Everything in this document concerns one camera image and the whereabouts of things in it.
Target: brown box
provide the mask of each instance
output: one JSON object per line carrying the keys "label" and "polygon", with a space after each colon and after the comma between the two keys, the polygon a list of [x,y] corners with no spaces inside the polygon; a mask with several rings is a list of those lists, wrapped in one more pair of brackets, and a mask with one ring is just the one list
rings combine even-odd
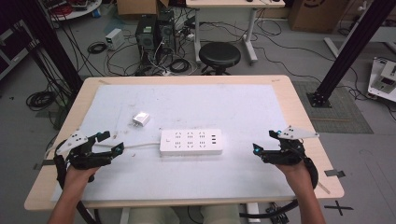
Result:
{"label": "brown box", "polygon": [[118,0],[120,15],[159,14],[162,6],[168,7],[169,0]]}
{"label": "brown box", "polygon": [[290,29],[331,33],[350,0],[295,0],[289,14]]}

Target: stool seat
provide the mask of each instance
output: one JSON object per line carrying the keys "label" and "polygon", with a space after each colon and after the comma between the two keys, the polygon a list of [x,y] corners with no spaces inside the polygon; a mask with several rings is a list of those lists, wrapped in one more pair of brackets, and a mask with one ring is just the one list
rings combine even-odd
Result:
{"label": "stool seat", "polygon": [[222,75],[226,68],[239,63],[241,52],[229,43],[212,42],[201,47],[199,58],[202,63],[214,68],[216,75]]}

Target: power strip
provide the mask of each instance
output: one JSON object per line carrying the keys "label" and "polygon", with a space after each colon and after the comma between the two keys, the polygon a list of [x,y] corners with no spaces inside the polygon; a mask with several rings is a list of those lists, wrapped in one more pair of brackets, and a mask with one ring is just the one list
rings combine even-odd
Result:
{"label": "power strip", "polygon": [[163,130],[162,156],[219,155],[222,152],[220,129]]}

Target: white mat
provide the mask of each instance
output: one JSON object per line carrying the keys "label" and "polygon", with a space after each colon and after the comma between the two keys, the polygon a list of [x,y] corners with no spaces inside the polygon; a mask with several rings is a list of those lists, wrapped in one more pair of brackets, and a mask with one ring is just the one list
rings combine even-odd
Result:
{"label": "white mat", "polygon": [[[151,115],[145,127],[132,117]],[[110,131],[103,143],[125,146],[160,142],[161,130],[221,129],[217,156],[161,157],[159,146],[126,149],[102,167],[83,200],[203,200],[293,195],[285,177],[253,155],[252,143],[279,149],[269,130],[287,126],[267,85],[108,85],[97,91],[81,125],[91,136]],[[95,147],[94,151],[109,150]],[[54,192],[57,200],[60,188]]]}

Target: black round stool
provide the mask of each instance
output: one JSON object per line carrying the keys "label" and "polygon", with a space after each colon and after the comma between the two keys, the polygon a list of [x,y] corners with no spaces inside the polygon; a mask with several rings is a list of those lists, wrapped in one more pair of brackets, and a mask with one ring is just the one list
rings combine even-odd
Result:
{"label": "black round stool", "polygon": [[[241,52],[231,44],[212,42],[201,47],[199,58],[201,62],[206,64],[206,67],[202,70],[202,76],[210,76],[213,72],[216,76],[230,75],[225,69],[239,63]],[[213,70],[206,71],[207,67],[211,67]]]}

